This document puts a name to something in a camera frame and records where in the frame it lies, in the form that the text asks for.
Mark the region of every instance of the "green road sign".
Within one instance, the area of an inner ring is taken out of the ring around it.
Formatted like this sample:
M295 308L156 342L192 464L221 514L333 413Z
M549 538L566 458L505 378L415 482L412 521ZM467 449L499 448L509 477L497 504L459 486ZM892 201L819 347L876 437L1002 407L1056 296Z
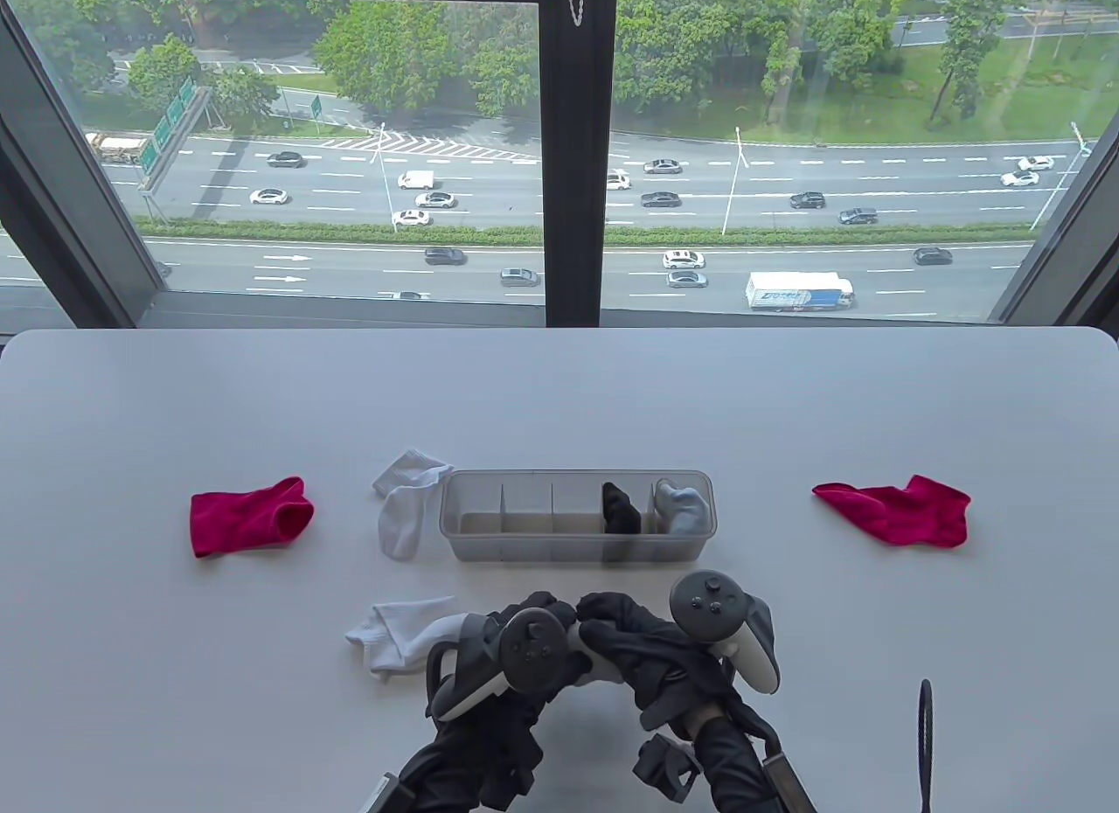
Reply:
M182 102L178 98L172 98L171 104L167 106L167 117L171 122L171 125L178 125L180 119L182 119Z
M151 170L156 169L156 161L159 159L159 150L151 142L148 142L147 146L143 146L143 152L140 153L140 166L143 167L144 174L151 174Z
M154 138L157 149L163 150L163 146L171 139L171 124L167 122L167 117L160 119L159 125L156 126Z
M195 98L195 81L192 78L187 78L187 81L182 83L181 88L179 88L179 101L182 102L184 108L190 105L190 102Z

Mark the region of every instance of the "window glass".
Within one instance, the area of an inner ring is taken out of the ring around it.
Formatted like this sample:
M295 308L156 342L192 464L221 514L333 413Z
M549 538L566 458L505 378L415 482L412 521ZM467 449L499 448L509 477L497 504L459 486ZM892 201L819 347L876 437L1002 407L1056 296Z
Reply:
M535 6L9 2L172 290L543 304Z
M1119 106L1117 12L618 0L603 305L988 320Z
M22 250L0 226L0 339L23 330L72 325Z

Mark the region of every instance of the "vr controller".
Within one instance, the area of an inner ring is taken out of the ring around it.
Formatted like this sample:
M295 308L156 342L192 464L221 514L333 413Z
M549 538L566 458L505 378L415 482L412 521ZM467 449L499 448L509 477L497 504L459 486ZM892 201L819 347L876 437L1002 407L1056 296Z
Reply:
M773 655L773 631L764 601L747 595L720 571L693 571L668 594L677 626L713 655L728 674L743 678L760 693L774 693L781 674ZM502 627L485 615L468 615L459 641L440 642L427 655L427 712L436 722L461 717L480 701L510 688L537 693L548 688L572 652L591 660L591 672L576 686L621 682L619 670L580 639L579 624L564 630L547 609L520 609ZM454 672L442 675L444 655L455 650Z

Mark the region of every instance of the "road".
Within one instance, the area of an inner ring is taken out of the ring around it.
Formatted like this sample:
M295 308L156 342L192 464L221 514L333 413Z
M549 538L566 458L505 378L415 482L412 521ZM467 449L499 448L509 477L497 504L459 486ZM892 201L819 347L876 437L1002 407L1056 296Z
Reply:
M427 266L422 248L241 243L148 238L149 250L172 266L168 285L195 292L386 297L422 292L432 301L542 304L547 285L505 289L507 266L543 271L539 249L467 248L464 266ZM984 321L1029 250L1029 243L953 245L950 266L915 266L912 246L852 246L835 250L707 250L704 290L671 290L660 250L606 250L602 297L608 309L747 312L743 290L751 271L838 271L855 286L854 310L835 314L935 321ZM0 237L0 286L39 284L10 238ZM587 280L595 278L589 274Z
M1035 26L1037 26L1038 38L1062 34L1060 10L1043 13L1040 17L1038 13L1034 12L1012 12L1007 15L999 35L1008 40L1032 38ZM905 21L895 22L893 32L895 45L900 42L901 46L932 46L941 45L947 40L948 19L943 17L913 18L913 25L910 29L905 30L904 27ZM1116 18L1116 15L1104 12L1102 9L1087 9L1087 7L1070 9L1064 18L1063 35L1075 41L1075 38L1084 32L1093 35L1119 34L1119 19Z
M543 221L540 166L528 154L515 159L471 153L468 142L431 142L423 152L389 150L382 157L364 141L229 141L191 138L156 195L168 217L267 218L275 221L388 223L393 210L415 207L415 190L401 190L404 170L432 170L439 189L459 205L432 210L439 226L534 226ZM303 169L271 169L269 153L297 146L308 158ZM485 150L485 146L474 146ZM1032 187L1004 187L999 174L1023 154L1052 154L1054 170ZM683 174L645 174L643 161L676 158ZM959 146L745 146L746 166L735 179L735 146L723 142L613 134L610 161L632 177L630 190L608 193L606 221L643 228L764 228L838 226L839 210L878 209L881 225L952 226L984 221L1033 221L1070 164L1082 158L1074 141ZM105 173L129 209L144 212L137 195L138 170L106 164ZM1063 190L1071 186L1065 179ZM731 193L734 182L733 198ZM250 195L281 187L284 206L253 206ZM640 193L674 190L674 209L645 209ZM789 195L821 190L822 210L792 210ZM1060 201L1053 198L1052 205Z

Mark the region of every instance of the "truck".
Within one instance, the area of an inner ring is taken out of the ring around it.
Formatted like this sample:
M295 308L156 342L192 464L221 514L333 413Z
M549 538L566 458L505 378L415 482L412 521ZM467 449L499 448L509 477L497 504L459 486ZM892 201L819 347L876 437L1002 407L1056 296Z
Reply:
M148 145L148 138L107 134L104 131L88 131L85 141L98 161L105 162L140 162L140 154Z
M435 173L432 170L408 170L396 178L396 186L403 190L434 190Z
M855 290L835 271L754 271L746 283L746 302L754 312L841 310L855 303Z

